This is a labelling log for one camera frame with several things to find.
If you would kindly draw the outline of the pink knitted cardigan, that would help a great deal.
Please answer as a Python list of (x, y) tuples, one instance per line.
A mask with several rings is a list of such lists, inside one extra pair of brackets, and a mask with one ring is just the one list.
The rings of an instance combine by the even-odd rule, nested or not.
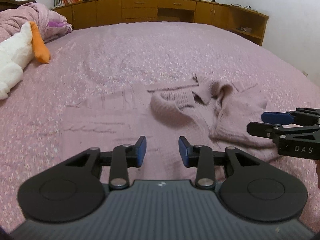
[(183, 166), (178, 151), (178, 139), (184, 136), (193, 145), (215, 151), (235, 146), (269, 162), (277, 157), (275, 145), (250, 136), (246, 127), (271, 109), (263, 90), (251, 83), (227, 83), (200, 75), (172, 84), (135, 83), (67, 106), (62, 155), (68, 159), (90, 147), (110, 151), (145, 136), (143, 165), (129, 170), (131, 180), (191, 179), (195, 169)]

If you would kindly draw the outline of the pink floral bedspread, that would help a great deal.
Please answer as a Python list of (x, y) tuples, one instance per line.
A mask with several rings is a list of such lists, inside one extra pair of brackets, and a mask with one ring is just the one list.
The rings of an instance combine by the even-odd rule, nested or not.
[(63, 153), (68, 105), (133, 83), (174, 83), (205, 75), (259, 85), (277, 111), (319, 107), (319, 88), (248, 40), (205, 24), (145, 22), (76, 30), (48, 43), (48, 64), (32, 61), (1, 101), (1, 227), (24, 220), (16, 194), (29, 177), (83, 150)]

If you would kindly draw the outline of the white plush goose toy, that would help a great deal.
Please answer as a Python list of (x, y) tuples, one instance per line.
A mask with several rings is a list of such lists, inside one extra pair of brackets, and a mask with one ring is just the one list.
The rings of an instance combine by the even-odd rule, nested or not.
[(32, 59), (49, 63), (51, 54), (44, 44), (35, 22), (25, 22), (19, 33), (1, 42), (1, 99), (23, 78), (23, 71)]

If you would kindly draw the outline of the pink rolled quilt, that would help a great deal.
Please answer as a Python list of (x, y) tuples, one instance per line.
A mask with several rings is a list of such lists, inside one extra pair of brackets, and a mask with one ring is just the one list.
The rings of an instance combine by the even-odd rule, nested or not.
[(1, 41), (20, 32), (25, 22), (33, 21), (37, 24), (41, 37), (45, 43), (65, 36), (73, 31), (65, 16), (49, 10), (41, 3), (27, 3), (16, 9), (1, 12)]

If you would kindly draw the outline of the long wooden cabinet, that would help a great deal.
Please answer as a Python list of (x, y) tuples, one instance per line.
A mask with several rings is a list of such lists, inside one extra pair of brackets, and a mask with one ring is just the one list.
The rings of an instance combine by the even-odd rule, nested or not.
[(213, 25), (261, 46), (269, 17), (201, 0), (90, 0), (56, 8), (75, 30), (118, 23), (172, 21)]

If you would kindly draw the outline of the dark wooden headboard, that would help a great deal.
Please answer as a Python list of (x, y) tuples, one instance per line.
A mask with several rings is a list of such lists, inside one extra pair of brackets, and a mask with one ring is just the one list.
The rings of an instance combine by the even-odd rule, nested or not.
[(27, 3), (36, 3), (36, 1), (35, 0), (24, 0), (24, 1), (0, 0), (0, 12), (8, 9), (17, 9), (19, 6)]

